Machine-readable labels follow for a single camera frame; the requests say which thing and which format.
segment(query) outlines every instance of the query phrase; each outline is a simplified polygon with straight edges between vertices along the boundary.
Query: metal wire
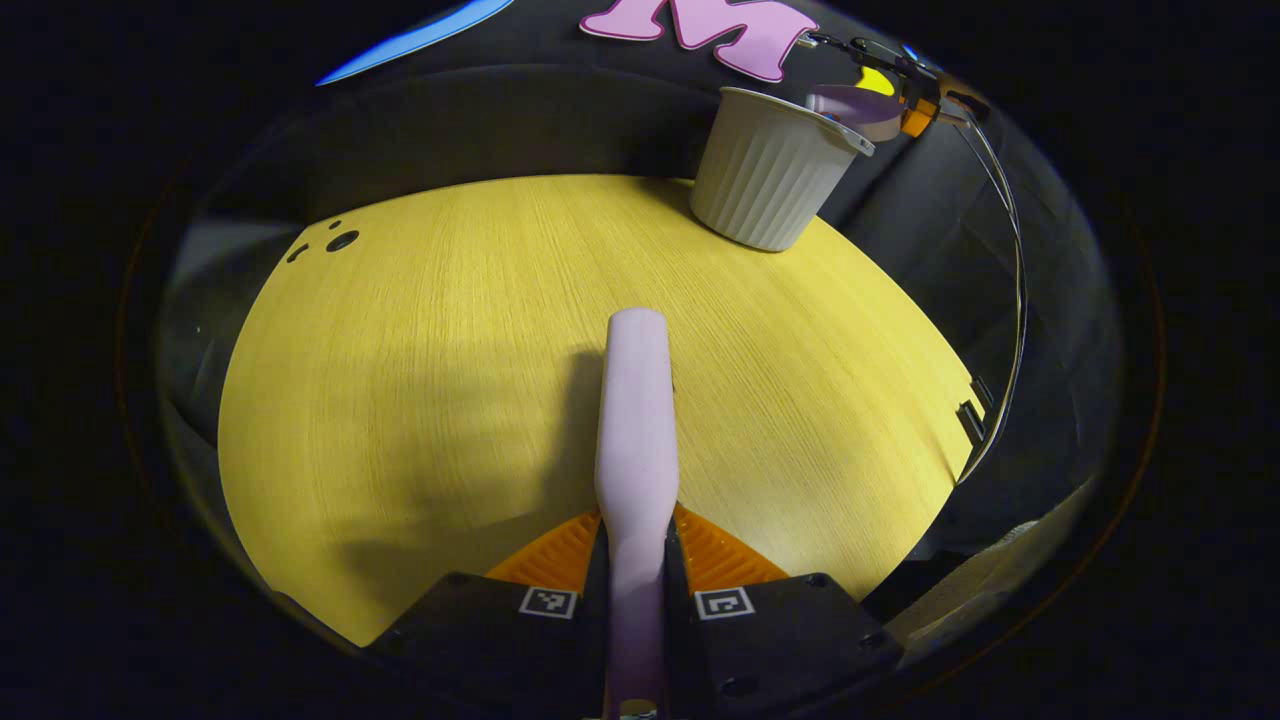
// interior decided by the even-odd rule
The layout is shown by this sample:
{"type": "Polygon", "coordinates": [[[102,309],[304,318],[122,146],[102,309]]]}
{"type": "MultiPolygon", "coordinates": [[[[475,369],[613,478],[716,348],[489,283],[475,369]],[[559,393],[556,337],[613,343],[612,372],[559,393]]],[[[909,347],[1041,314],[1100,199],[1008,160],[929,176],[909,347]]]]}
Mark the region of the metal wire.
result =
{"type": "Polygon", "coordinates": [[[991,168],[982,159],[978,149],[973,146],[969,138],[965,136],[961,128],[956,128],[960,137],[964,140],[965,145],[973,152],[974,158],[986,170],[987,178],[991,179],[991,184],[996,190],[996,195],[1000,196],[1000,201],[1005,205],[1005,211],[1009,214],[1009,223],[1014,228],[1014,304],[1015,304],[1015,337],[1014,337],[1014,363],[1009,369],[1009,383],[1005,384],[1005,393],[1001,397],[1000,407],[996,411],[996,421],[992,424],[991,432],[987,433],[987,438],[983,441],[978,452],[973,456],[973,460],[965,466],[964,471],[960,474],[960,479],[956,480],[956,486],[969,479],[974,470],[986,460],[991,448],[1000,441],[1000,436],[1005,432],[1005,425],[1009,421],[1009,407],[1014,401],[1014,386],[1018,384],[1018,373],[1023,365],[1023,350],[1027,345],[1027,272],[1023,265],[1023,231],[1021,222],[1018,217],[1018,204],[1014,201],[1012,188],[1009,186],[1009,177],[1005,174],[1004,165],[1000,164],[1000,158],[996,156],[996,151],[992,149],[991,142],[987,140],[987,133],[982,131],[978,122],[973,118],[973,114],[968,109],[964,109],[964,114],[969,120],[969,126],[978,135],[978,140],[982,141],[983,147],[987,150],[987,156],[991,158],[991,168]],[[992,174],[992,168],[995,168],[995,174],[992,174]]]}

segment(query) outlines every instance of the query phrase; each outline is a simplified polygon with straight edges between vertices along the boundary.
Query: white ribbed cup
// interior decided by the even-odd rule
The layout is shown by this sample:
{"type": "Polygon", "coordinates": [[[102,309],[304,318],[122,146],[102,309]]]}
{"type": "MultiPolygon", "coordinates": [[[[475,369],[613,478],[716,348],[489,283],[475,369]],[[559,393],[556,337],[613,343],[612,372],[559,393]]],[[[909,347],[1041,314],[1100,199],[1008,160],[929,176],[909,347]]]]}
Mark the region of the white ribbed cup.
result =
{"type": "Polygon", "coordinates": [[[722,87],[690,205],[724,237],[780,252],[795,245],[858,152],[874,150],[799,105],[722,87]]]}

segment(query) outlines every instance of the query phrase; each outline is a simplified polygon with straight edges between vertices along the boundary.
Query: yellow wooden table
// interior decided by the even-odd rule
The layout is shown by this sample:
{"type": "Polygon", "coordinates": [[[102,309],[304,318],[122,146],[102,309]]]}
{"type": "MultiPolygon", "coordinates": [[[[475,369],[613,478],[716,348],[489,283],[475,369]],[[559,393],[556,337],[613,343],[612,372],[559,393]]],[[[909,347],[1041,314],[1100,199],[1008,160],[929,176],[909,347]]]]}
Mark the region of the yellow wooden table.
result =
{"type": "Polygon", "coordinates": [[[765,254],[700,225],[689,187],[503,179],[307,228],[244,322],[219,420],[262,578],[366,644],[444,571],[591,509],[608,318],[644,305],[669,324],[681,502],[788,573],[873,589],[968,457],[969,373],[822,220],[765,254]]]}

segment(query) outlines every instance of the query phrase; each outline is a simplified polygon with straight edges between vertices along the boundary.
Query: blue stripe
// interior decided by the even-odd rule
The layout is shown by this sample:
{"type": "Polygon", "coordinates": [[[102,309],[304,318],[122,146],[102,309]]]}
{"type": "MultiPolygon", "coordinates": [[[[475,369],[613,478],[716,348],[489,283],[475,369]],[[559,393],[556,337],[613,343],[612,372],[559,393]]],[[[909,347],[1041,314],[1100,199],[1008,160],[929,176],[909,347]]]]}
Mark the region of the blue stripe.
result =
{"type": "Polygon", "coordinates": [[[503,8],[511,5],[511,3],[512,0],[471,0],[466,5],[458,8],[458,10],[452,15],[440,18],[429,26],[424,26],[415,31],[406,32],[404,35],[397,35],[396,37],[379,42],[374,47],[361,53],[355,60],[351,60],[325,76],[325,78],[316,85],[328,85],[330,82],[348,78],[356,73],[365,72],[369,68],[389,63],[396,58],[403,58],[410,53],[434,45],[447,37],[467,29],[468,27],[492,18],[503,8]]]}

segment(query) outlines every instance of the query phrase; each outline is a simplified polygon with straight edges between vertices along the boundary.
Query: pink letter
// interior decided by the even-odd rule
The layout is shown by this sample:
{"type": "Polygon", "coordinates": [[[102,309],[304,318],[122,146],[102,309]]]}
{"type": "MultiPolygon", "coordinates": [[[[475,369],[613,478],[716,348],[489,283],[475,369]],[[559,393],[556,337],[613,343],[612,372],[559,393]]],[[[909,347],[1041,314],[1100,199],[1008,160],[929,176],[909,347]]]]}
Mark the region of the pink letter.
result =
{"type": "MultiPolygon", "coordinates": [[[[604,13],[582,18],[579,27],[604,37],[657,40],[662,37],[662,26],[654,18],[666,1],[617,0],[604,13]]],[[[796,38],[805,31],[818,29],[818,23],[774,0],[737,5],[724,0],[671,0],[671,14],[676,18],[676,38],[685,50],[745,28],[733,42],[717,46],[716,58],[765,82],[781,81],[782,61],[796,38]]]]}

